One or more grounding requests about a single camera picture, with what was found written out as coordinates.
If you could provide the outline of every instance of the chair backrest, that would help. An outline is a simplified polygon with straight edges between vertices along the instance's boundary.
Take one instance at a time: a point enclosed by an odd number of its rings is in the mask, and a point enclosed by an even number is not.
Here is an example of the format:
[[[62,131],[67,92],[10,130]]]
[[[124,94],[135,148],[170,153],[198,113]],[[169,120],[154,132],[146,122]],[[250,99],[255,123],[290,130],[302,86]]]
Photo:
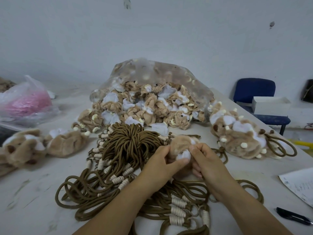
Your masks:
[[[234,102],[252,103],[254,96],[274,96],[275,82],[262,78],[242,78],[236,85]]]

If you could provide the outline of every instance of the table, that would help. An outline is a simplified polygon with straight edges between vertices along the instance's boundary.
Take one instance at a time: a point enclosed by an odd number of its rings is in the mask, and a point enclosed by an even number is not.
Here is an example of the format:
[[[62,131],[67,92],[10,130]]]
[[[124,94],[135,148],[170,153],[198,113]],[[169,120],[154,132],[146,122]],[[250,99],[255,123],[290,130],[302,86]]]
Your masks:
[[[53,121],[40,125],[39,128],[44,134],[55,128],[69,129],[74,118],[84,109],[90,108],[89,93],[95,88],[94,85],[90,85],[60,89],[59,85],[59,90],[55,91],[59,96],[53,100],[53,103],[60,106],[62,114]],[[225,95],[216,89],[212,91],[215,98],[222,101],[227,109],[232,110],[236,107],[240,115],[257,123],[267,132],[270,130],[267,125]],[[210,133],[207,125],[194,123],[186,131],[171,128],[170,131],[199,134],[202,136],[201,142],[214,148],[217,147],[217,138]],[[75,210],[58,207],[54,196],[57,188],[67,176],[80,175],[85,167],[88,151],[96,146],[96,138],[98,136],[93,134],[88,146],[76,155],[63,159],[48,157],[32,171],[17,170],[0,180],[0,231],[2,235],[72,234],[84,224],[74,219]],[[307,235],[312,234],[312,227],[280,218],[274,211],[275,207],[281,207],[313,218],[313,209],[290,192],[277,177],[279,174],[313,167],[313,158],[299,148],[297,150],[296,157],[285,157],[281,160],[271,158],[244,160],[228,154],[229,162],[226,167],[236,179],[247,179],[257,184],[264,195],[265,207],[292,233]],[[235,220],[224,205],[211,202],[209,204],[211,235],[241,234]],[[162,221],[137,218],[135,223],[138,235],[158,235]],[[166,234],[174,235],[182,230],[180,227],[170,226]]]

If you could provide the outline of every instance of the clear plastic bag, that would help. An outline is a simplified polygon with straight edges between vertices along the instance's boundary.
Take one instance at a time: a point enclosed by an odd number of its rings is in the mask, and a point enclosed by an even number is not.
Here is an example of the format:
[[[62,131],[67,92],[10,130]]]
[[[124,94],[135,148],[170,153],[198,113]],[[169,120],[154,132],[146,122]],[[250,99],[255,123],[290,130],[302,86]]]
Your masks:
[[[28,75],[25,79],[0,93],[0,121],[34,127],[59,114],[45,86]]]
[[[121,84],[131,81],[136,81],[142,86],[167,83],[184,85],[190,97],[205,112],[205,118],[209,117],[208,106],[214,100],[214,94],[207,86],[197,80],[187,68],[145,58],[130,59],[116,64],[109,79],[91,93],[90,101],[98,102],[112,90],[123,92]],[[171,94],[171,89],[164,87],[161,94],[168,96]]]

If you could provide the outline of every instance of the person's left hand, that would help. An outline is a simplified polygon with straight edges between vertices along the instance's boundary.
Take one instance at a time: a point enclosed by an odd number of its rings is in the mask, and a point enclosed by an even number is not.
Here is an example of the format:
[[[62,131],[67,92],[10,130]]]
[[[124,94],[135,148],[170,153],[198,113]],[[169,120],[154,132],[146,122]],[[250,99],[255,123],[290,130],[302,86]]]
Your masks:
[[[155,154],[148,160],[137,180],[145,183],[150,193],[158,191],[169,181],[174,174],[186,166],[189,162],[187,158],[166,164],[166,155],[170,151],[170,146],[160,146]]]

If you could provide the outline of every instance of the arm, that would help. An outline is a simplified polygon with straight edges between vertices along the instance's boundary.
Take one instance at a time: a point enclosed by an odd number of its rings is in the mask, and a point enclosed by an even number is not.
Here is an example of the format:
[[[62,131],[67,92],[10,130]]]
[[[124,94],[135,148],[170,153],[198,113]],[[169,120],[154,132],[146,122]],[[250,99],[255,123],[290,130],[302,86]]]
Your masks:
[[[144,202],[188,163],[181,159],[167,165],[169,148],[159,147],[139,176],[73,235],[127,235]]]
[[[194,175],[204,177],[209,191],[227,207],[244,235],[292,235],[237,183],[209,146],[200,143],[189,150],[196,160],[193,164]]]

